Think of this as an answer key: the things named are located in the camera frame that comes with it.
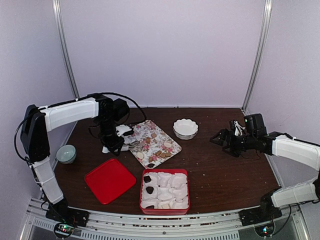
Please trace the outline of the dark square chocolate packed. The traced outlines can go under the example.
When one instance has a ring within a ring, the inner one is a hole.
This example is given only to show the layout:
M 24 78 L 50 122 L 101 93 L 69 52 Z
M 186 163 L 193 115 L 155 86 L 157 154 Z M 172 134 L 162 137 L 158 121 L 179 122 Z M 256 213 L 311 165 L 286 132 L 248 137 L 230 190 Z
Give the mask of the dark square chocolate packed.
M 150 177 L 149 175 L 147 175 L 147 176 L 144 176 L 144 177 L 143 177 L 143 181 L 144 181 L 145 183 L 149 183 L 149 182 L 152 181 L 152 179 L 151 179 L 151 177 Z

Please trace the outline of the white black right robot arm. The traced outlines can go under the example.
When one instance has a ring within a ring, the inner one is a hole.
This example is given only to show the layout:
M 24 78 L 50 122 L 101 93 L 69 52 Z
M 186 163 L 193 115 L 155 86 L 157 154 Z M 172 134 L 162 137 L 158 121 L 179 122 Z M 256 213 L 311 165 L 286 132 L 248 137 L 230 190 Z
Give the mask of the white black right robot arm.
M 320 170 L 319 144 L 297 139 L 288 133 L 267 132 L 260 113 L 246 115 L 243 120 L 244 126 L 231 120 L 229 129 L 221 129 L 209 141 L 221 146 L 224 153 L 235 158 L 243 152 L 255 150 L 268 156 L 292 160 L 316 171 Z M 316 204 L 319 201 L 320 178 L 316 176 L 292 186 L 274 189 L 261 197 L 258 207 L 241 210 L 238 214 L 242 225 L 248 226 L 281 217 L 281 209 L 285 206 Z

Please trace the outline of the dark chocolate front cell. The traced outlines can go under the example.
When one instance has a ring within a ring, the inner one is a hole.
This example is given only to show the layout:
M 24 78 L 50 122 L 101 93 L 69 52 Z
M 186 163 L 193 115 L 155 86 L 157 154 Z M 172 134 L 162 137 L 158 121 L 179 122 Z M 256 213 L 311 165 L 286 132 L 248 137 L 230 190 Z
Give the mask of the dark chocolate front cell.
M 154 209 L 154 208 L 155 208 L 154 205 L 149 205 L 149 206 L 147 206 L 145 209 Z

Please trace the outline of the white chocolate packed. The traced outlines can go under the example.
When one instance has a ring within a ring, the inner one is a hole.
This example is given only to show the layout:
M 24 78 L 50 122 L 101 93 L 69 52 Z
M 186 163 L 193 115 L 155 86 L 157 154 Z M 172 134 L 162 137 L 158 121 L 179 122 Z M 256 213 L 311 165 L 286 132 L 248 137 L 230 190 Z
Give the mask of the white chocolate packed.
M 162 204 L 162 205 L 161 205 L 161 208 L 162 208 L 162 209 L 170 209 L 171 206 L 170 206 L 169 203 L 165 203 L 165 204 Z

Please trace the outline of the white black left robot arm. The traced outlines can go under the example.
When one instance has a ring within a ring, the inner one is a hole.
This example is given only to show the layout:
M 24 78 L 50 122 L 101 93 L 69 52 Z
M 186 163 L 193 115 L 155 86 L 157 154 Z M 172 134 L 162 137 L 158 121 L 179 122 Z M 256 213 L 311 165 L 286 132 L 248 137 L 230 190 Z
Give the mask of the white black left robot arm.
M 20 141 L 25 152 L 25 156 L 19 153 L 18 157 L 32 169 L 36 183 L 54 205 L 53 215 L 61 222 L 69 221 L 72 211 L 61 203 L 65 197 L 51 165 L 49 133 L 71 123 L 93 119 L 99 128 L 98 139 L 103 150 L 119 156 L 125 144 L 124 135 L 132 131 L 129 126 L 117 125 L 130 112 L 128 100 L 129 97 L 119 93 L 103 92 L 52 105 L 31 104 L 26 108 L 14 134 L 14 141 Z

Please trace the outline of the dark heart chocolate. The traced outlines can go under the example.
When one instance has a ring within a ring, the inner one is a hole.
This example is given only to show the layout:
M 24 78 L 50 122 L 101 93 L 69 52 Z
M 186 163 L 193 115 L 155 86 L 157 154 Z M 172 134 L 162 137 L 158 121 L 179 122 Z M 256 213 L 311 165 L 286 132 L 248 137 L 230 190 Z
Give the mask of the dark heart chocolate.
M 150 195 L 154 192 L 154 188 L 152 186 L 148 186 L 145 190 Z

